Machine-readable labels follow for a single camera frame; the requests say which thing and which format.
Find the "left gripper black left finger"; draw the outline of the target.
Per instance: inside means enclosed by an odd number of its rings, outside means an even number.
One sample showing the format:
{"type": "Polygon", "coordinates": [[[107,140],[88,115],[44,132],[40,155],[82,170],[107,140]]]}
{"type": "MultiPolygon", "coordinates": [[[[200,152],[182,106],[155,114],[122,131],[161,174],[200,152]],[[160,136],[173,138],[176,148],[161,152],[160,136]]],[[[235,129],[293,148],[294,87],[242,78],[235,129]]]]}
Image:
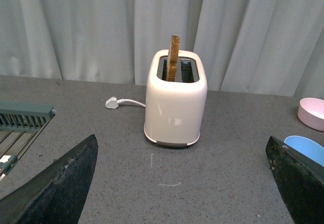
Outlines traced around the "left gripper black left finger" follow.
{"type": "Polygon", "coordinates": [[[90,135],[1,199],[1,223],[78,223],[92,183],[98,142],[90,135]]]}

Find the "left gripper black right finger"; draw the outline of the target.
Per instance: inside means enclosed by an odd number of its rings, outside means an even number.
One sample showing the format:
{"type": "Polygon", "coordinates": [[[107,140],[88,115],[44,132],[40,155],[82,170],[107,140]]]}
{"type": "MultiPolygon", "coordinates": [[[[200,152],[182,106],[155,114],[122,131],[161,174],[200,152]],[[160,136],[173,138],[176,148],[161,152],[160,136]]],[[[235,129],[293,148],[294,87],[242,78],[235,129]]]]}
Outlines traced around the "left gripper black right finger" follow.
{"type": "Polygon", "coordinates": [[[323,166],[273,136],[266,156],[294,223],[323,223],[323,166]]]}

